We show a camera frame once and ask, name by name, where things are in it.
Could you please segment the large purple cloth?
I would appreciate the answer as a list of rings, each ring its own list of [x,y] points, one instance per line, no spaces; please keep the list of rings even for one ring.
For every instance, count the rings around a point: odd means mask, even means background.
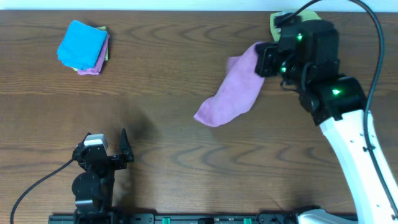
[[[225,79],[216,94],[201,104],[193,116],[196,121],[215,128],[252,108],[265,81],[255,72],[257,44],[250,46],[242,55],[228,59]]]

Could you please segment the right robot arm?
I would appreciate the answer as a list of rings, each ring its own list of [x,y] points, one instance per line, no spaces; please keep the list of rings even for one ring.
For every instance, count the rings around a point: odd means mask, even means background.
[[[353,196],[358,223],[397,223],[397,184],[378,142],[368,98],[359,81],[339,70],[336,47],[327,44],[283,48],[258,44],[256,73],[280,75],[295,85],[301,106],[311,114],[333,148]]]

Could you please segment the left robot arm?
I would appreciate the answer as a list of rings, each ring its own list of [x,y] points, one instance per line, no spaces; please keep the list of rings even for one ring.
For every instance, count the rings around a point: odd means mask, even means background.
[[[104,213],[112,207],[114,173],[127,168],[134,154],[125,129],[121,130],[120,154],[107,155],[104,134],[88,133],[72,153],[72,158],[84,170],[72,183],[75,205],[83,214]]]

